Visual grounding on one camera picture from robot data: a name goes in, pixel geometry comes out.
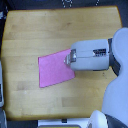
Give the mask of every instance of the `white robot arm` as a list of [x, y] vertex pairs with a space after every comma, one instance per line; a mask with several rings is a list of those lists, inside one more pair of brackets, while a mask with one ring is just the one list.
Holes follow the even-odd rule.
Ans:
[[87, 128], [128, 127], [128, 28], [118, 30], [112, 42], [89, 40], [76, 42], [64, 62], [72, 70], [107, 70], [118, 75], [106, 88], [102, 112], [94, 111]]

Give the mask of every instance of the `wooden tabletop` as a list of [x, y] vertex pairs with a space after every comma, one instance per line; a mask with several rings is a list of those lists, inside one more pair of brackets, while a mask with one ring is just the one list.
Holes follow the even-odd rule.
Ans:
[[7, 119], [89, 117], [101, 110], [108, 71], [78, 71], [70, 81], [39, 88], [38, 57], [70, 48], [80, 40], [108, 39], [121, 28], [116, 7], [10, 11], [1, 62]]

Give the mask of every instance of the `pink cloth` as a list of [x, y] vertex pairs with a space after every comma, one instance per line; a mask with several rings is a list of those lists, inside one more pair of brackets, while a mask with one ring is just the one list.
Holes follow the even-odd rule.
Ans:
[[70, 49], [38, 58], [40, 87], [58, 84], [75, 77], [74, 71], [64, 64], [64, 59], [69, 53]]

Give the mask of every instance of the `gray floor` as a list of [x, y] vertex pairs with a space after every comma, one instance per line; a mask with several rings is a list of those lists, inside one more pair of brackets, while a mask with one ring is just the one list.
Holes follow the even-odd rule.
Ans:
[[[8, 7], [11, 10], [19, 9], [55, 9], [63, 8], [62, 0], [7, 0]], [[95, 6], [97, 0], [72, 0], [72, 8]], [[117, 5], [119, 8], [122, 25], [128, 27], [128, 0], [100, 0], [98, 6]], [[1, 39], [4, 27], [4, 21], [0, 20]], [[37, 121], [8, 121], [8, 128], [36, 128]]]

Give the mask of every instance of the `wood grain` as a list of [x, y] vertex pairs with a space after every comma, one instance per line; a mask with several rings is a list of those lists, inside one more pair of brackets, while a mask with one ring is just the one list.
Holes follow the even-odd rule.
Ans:
[[10, 11], [4, 29], [4, 109], [10, 120], [89, 117], [101, 110], [108, 71], [77, 71], [76, 78], [39, 88], [38, 57], [88, 39], [111, 38], [121, 21], [116, 7]]

